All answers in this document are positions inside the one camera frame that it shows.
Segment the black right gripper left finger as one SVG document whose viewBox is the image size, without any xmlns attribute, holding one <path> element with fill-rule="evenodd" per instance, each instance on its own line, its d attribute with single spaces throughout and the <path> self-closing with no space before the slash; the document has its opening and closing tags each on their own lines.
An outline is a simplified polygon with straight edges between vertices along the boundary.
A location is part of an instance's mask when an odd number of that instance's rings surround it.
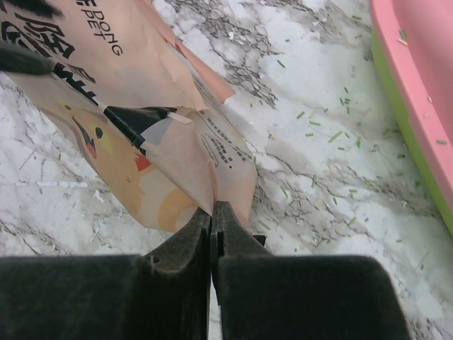
<svg viewBox="0 0 453 340">
<path fill-rule="evenodd" d="M 206 339 L 211 218 L 147 255 L 1 259 L 2 339 Z"/>
</svg>

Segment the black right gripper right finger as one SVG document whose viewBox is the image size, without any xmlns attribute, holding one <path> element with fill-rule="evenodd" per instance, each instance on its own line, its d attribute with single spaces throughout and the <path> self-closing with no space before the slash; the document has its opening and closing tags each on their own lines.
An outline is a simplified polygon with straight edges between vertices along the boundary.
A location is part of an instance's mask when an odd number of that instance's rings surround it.
<svg viewBox="0 0 453 340">
<path fill-rule="evenodd" d="M 275 256 L 218 202 L 210 235 L 224 339 L 409 339 L 384 267 L 358 255 Z"/>
</svg>

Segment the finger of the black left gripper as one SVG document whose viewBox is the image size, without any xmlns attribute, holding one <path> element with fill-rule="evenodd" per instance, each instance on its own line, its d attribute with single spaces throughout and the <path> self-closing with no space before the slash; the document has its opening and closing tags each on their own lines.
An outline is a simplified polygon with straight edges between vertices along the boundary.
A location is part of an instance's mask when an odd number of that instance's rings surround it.
<svg viewBox="0 0 453 340">
<path fill-rule="evenodd" d="M 9 0 L 12 6 L 34 13 L 44 18 L 62 17 L 63 13 L 47 1 Z M 47 76 L 53 72 L 54 66 L 47 58 L 24 47 L 1 42 L 1 71 L 13 74 Z"/>
</svg>

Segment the cat litter paper bag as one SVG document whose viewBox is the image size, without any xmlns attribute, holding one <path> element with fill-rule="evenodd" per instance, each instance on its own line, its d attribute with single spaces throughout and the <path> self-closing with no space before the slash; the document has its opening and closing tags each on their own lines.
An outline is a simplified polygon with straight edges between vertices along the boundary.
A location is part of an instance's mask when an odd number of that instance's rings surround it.
<svg viewBox="0 0 453 340">
<path fill-rule="evenodd" d="M 150 1 L 52 1 L 50 17 L 1 2 L 1 41 L 52 63 L 12 80 L 74 144 L 127 212 L 175 232 L 231 204 L 248 226 L 256 167 L 221 104 L 231 87 Z"/>
</svg>

